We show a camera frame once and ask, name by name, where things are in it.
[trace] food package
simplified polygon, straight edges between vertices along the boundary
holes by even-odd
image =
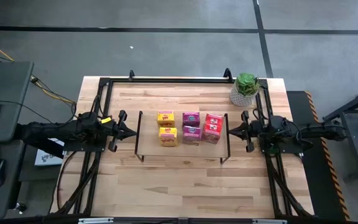
[[[183,113],[183,126],[199,127],[200,126],[200,113],[199,112],[184,112]]]
[[[158,136],[162,146],[178,146],[178,130],[176,128],[160,128]]]
[[[201,129],[196,127],[183,127],[183,143],[197,145],[201,141]]]
[[[218,125],[221,127],[223,125],[223,117],[218,116],[218,115],[213,115],[213,114],[206,114],[205,123],[206,124],[215,124],[215,125]]]
[[[163,128],[174,128],[175,116],[173,115],[173,111],[158,111],[157,124]]]
[[[215,124],[204,124],[202,140],[212,144],[217,144],[221,138],[222,126]]]

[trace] yellow snack box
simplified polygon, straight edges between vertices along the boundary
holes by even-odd
[[[176,128],[160,128],[158,136],[162,146],[178,146],[178,130]]]
[[[175,117],[173,111],[158,111],[157,112],[157,124],[163,128],[174,128]]]

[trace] green leaves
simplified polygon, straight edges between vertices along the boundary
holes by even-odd
[[[253,74],[240,73],[236,78],[236,87],[243,96],[252,96],[259,89],[258,79]]]

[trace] orange striped edge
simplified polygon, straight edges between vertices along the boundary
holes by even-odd
[[[311,93],[308,91],[305,91],[305,93],[307,94],[308,99],[309,99],[310,109],[311,109],[311,112],[313,113],[314,121],[316,121],[318,123],[318,116],[317,116],[316,108],[314,107],[314,104],[313,104],[313,100],[311,98]],[[333,160],[331,159],[331,156],[329,155],[329,151],[327,148],[327,142],[323,138],[321,138],[321,144],[323,145],[324,153],[325,153],[326,159],[327,159],[327,164],[329,166],[329,170],[331,171],[331,177],[334,181],[336,193],[338,194],[338,197],[339,197],[339,202],[342,205],[343,214],[345,216],[346,221],[350,221],[351,219],[349,216],[349,212],[347,211],[347,208],[346,208],[345,198],[343,197],[341,186],[339,186],[338,178],[337,178],[335,168],[333,165]]]

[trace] concrete floor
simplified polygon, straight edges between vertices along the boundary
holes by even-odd
[[[259,0],[265,29],[358,30],[358,0]],[[252,0],[0,0],[0,24],[11,26],[257,28]],[[309,90],[319,117],[358,93],[358,35],[266,35],[274,77],[287,90]],[[15,60],[35,63],[34,75],[76,100],[85,75],[266,77],[258,34],[51,33],[0,31],[0,48]],[[70,110],[33,85],[25,104],[62,122]],[[41,121],[24,110],[21,122]],[[358,181],[346,142],[330,142],[351,219],[358,221]],[[30,189],[45,183],[34,182]],[[53,190],[53,181],[49,189]],[[30,209],[46,213],[45,194],[22,194]]]

